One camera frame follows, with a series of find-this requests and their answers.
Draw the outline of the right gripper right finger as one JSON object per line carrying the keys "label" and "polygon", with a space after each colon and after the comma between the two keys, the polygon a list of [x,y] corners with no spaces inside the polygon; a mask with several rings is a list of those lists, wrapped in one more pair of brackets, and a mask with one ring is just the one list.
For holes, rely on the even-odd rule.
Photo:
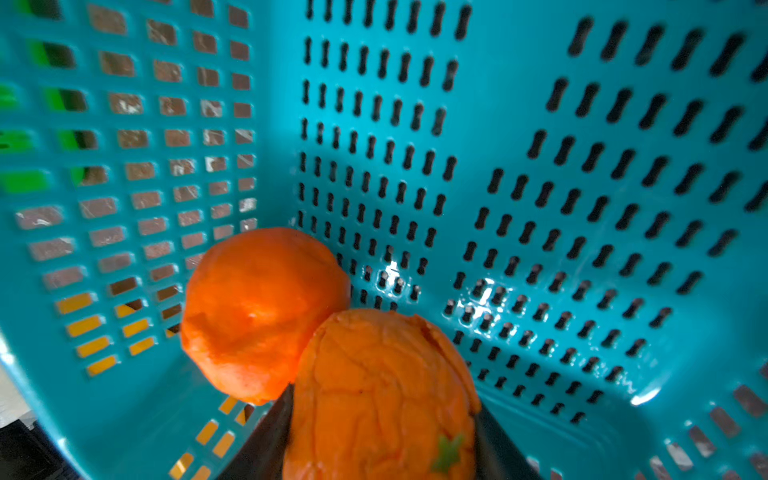
{"label": "right gripper right finger", "polygon": [[539,474],[483,405],[475,415],[476,478],[539,480]]}

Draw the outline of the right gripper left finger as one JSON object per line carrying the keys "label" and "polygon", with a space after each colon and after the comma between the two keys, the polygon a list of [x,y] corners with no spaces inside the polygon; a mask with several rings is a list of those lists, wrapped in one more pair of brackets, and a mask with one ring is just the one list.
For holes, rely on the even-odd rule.
{"label": "right gripper left finger", "polygon": [[294,386],[289,385],[261,418],[233,459],[218,474],[226,480],[279,480],[289,442]]}

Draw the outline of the orange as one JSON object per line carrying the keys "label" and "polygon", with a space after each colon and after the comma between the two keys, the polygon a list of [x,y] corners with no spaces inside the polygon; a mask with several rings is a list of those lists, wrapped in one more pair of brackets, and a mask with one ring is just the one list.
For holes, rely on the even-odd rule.
{"label": "orange", "polygon": [[264,405],[294,382],[316,329],[349,305],[349,278],[323,243],[257,229],[204,254],[187,284],[181,346],[216,389]]}
{"label": "orange", "polygon": [[473,479],[481,401],[452,341],[419,316],[330,316],[295,380],[286,479]]}

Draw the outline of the yellow plastic tray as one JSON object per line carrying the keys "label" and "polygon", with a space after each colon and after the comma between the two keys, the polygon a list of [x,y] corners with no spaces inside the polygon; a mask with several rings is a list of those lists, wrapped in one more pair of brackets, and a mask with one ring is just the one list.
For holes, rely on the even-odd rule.
{"label": "yellow plastic tray", "polygon": [[215,390],[182,352],[182,287],[145,293],[138,278],[55,303],[96,433],[68,446],[95,479],[213,479],[258,418]]}

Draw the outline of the teal plastic basket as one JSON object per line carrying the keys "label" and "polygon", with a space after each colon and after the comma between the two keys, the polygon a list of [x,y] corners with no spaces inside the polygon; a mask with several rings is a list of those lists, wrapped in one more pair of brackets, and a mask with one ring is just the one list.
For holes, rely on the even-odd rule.
{"label": "teal plastic basket", "polygon": [[763,1],[68,1],[86,183],[1,194],[1,368],[96,433],[56,301],[262,227],[419,315],[544,479],[767,475]]}

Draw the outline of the green plastic basket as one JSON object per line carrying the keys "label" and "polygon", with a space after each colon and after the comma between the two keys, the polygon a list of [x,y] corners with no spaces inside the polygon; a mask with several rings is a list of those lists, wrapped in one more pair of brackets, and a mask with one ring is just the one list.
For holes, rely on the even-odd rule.
{"label": "green plastic basket", "polygon": [[42,194],[86,183],[100,147],[88,62],[68,1],[1,4],[1,194]]}

